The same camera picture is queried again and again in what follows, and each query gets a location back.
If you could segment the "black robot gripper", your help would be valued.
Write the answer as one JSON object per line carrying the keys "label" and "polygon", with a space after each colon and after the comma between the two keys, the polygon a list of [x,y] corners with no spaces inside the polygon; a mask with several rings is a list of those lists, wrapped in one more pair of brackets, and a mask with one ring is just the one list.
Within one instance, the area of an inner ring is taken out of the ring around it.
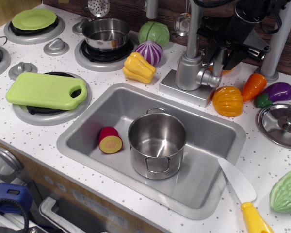
{"label": "black robot gripper", "polygon": [[237,15],[202,17],[197,33],[208,42],[202,55],[203,64],[219,64],[221,48],[231,50],[223,70],[232,70],[247,57],[262,60],[263,56],[271,51],[271,47],[256,33],[256,25],[257,22],[245,20]]}

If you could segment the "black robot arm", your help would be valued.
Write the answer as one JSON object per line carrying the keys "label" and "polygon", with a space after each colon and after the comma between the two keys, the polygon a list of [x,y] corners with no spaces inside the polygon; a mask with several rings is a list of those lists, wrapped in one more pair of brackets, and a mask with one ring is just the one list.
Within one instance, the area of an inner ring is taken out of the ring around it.
{"label": "black robot arm", "polygon": [[219,49],[230,51],[223,61],[223,70],[232,70],[244,59],[261,62],[271,46],[254,27],[259,24],[264,33],[277,33],[282,26],[279,10],[284,10],[286,4],[286,0],[239,0],[229,17],[203,16],[197,33],[208,42],[204,62],[214,63]]}

